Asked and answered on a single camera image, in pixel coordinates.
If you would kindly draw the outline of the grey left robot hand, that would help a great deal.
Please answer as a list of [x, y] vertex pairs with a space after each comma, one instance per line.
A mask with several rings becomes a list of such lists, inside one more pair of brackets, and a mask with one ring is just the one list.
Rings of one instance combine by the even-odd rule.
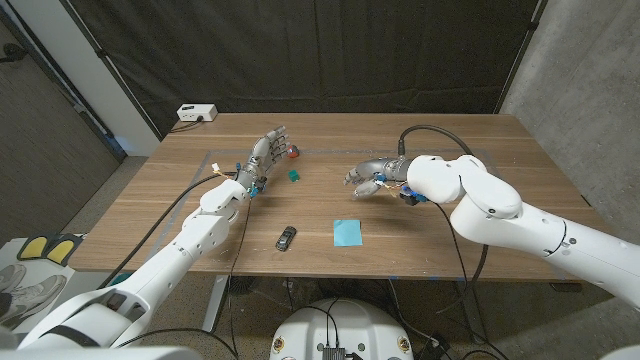
[[279, 126], [260, 137], [249, 153], [246, 163], [241, 167], [234, 180], [248, 188], [262, 177], [266, 177], [272, 167], [287, 156], [291, 145], [285, 126]]

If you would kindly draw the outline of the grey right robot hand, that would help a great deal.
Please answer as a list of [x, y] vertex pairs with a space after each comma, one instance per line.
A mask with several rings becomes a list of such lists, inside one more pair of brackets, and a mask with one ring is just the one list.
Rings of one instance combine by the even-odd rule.
[[386, 181], [405, 182], [411, 160], [400, 158], [377, 158], [357, 164], [345, 176], [343, 183], [356, 186], [352, 193], [353, 200], [365, 199], [378, 192], [383, 184], [378, 177]]

